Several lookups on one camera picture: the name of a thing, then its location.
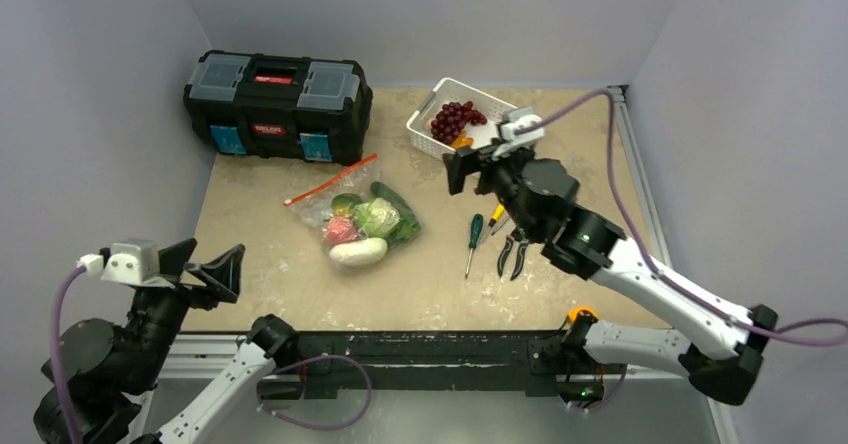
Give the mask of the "white radish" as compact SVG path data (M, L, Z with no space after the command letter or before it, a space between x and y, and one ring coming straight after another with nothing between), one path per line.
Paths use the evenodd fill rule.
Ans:
M388 253L388 243L379 237L338 244L329 251L332 262L343 267L375 264Z

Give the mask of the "clear zip top bag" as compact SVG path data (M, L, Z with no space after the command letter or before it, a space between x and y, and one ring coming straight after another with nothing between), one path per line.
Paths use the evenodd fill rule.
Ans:
M335 217L335 215L333 214L333 212L331 210L331 200L332 200L332 198L335 197L338 194L343 194L343 193L358 194L363 199L363 202L367 202L371 199L377 198L377 197L373 196L371 191L370 191L370 184L373 181L381 181L384 184L388 185L382 179L381 162L380 162L380 159L379 159L377 154L371 154L371 155L359 160L358 162L354 163L353 165L346 167L344 170L342 170L341 172L336 174L334 177L332 177L328 181L322 183L321 185L319 185L319 186L317 186L317 187L315 187L315 188L313 188L313 189L311 189L311 190L309 190L305 193L302 193L298 196L295 196L293 198L286 200L285 203L284 203L284 206L287 209L296 213L303 224L305 224L307 227L309 227L309 228L311 228L311 229L313 229L313 230L315 230L316 232L319 233L322 248L326 252L328 258L330 259L329 251L333 247L329 247L324 243L322 229L323 229L324 225L331 218ZM418 215L417 215L417 217L418 217L420 224L421 224L421 233L422 233L422 230L423 230L422 222L421 222ZM360 233L360 239L359 240L369 238L366 235L364 235L363 233L361 233L360 231L359 231L359 233ZM411 243L414 240L411 240L411 241L409 241L405 244L402 244L402 245L399 245L399 246L394 246L394 247L391 247L389 245L389 243L387 242L388 243L388 253L379 262L386 259L387 256L389 254L391 254L392 252L408 245L409 243ZM338 264L335 264L334 262L332 262L332 263L334 265L336 265L337 267L344 268L344 269L371 267L371 266L377 264L377 263L375 263L375 264L371 264L371 265L368 265L368 266L360 266L360 267L343 267L343 266L340 266Z

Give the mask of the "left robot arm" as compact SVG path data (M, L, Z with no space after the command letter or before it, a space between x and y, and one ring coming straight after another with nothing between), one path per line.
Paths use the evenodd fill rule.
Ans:
M78 258L51 307L50 357L41 372L53 386L33 415L43 442L121 441L141 412L135 398L156 388L188 311L237 302L245 246L238 244L205 264L191 262L196 246L194 238L165 248L128 239ZM64 298L81 275L132 288L125 324L91 318L60 328ZM139 442L198 441L236 391L270 370L289 371L299 355L299 335L288 323L273 314L256 319L202 395Z

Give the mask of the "green leafy vegetable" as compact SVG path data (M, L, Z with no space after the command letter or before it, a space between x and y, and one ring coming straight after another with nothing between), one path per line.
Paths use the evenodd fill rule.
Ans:
M403 216L398 225L392 229L387 237L391 247L405 244L414 240L421 233L420 221L411 215Z

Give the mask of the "dark green cucumber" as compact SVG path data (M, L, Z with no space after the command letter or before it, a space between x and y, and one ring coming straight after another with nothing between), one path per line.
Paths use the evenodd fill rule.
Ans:
M391 187L381 181L373 181L370 184L370 191L373 196L387 200L394 206L404 223L404 225L416 232L421 230L421 224L410 205Z

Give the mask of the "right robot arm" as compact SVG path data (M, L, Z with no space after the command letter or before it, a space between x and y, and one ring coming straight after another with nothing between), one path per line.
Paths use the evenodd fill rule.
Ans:
M520 237L540 245L553 267L630 299L667 325L620 326L581 316L561 332L554 353L569 368L636 365L684 377L723 404L746 401L764 362L765 334L777 324L773 309L726 301L642 254L619 226L578 204L580 183L558 160L530 149L495 158L491 146L464 147L442 160L450 194L478 174L476 193L494 194Z

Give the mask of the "pink peach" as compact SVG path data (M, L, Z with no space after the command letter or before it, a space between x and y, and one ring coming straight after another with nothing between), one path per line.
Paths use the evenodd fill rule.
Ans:
M329 247L357 241L360 233L353 220L348 216L331 218L322 229L323 241Z

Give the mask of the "green cabbage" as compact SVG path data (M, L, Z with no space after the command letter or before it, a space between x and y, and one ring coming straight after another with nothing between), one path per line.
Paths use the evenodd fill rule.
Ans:
M356 205L352 220L367 237L386 238L400 224L401 215L388 200L377 197Z

